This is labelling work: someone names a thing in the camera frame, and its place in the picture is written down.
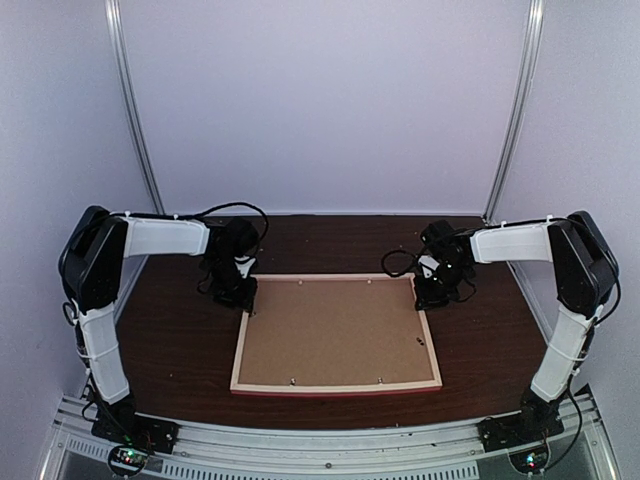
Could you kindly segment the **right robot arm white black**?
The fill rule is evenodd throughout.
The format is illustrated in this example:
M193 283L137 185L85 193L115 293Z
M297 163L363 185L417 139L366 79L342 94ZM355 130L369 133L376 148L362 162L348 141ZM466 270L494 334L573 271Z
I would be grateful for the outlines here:
M461 301L461 286L473 284L479 266L546 265L557 318L528 388L540 403L529 405L512 423L519 440L535 440L551 424L551 413L543 404L566 392L570 377L585 360L594 330L606 316L606 303L619 289L618 262L594 217L579 210L564 217L459 229L437 221L423 231L422 242L413 260L421 309Z

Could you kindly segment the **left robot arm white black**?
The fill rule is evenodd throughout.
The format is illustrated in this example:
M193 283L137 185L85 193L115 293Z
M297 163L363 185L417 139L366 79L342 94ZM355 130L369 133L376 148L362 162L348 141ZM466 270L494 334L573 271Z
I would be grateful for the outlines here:
M268 230L211 211L190 215L110 212L88 207L62 251L58 271L69 323L80 335L79 356L98 398L117 405L130 395L115 329L123 263L131 257L197 257L198 292L220 305L252 312L258 282L251 274Z

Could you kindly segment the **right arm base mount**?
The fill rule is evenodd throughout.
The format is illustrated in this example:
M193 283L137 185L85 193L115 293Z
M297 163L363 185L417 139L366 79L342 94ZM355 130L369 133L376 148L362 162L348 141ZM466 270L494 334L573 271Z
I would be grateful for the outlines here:
M526 390L520 410L503 417L487 417L477 425L479 438L486 452L541 442L564 432L559 419L561 399L546 402Z

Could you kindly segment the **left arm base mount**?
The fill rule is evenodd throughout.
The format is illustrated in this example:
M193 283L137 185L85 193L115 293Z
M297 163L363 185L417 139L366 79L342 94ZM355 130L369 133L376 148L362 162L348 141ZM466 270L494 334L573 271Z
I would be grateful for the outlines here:
M171 454L177 439L177 423L137 413L132 396L113 405L97 403L93 436L118 444L134 446L150 453Z

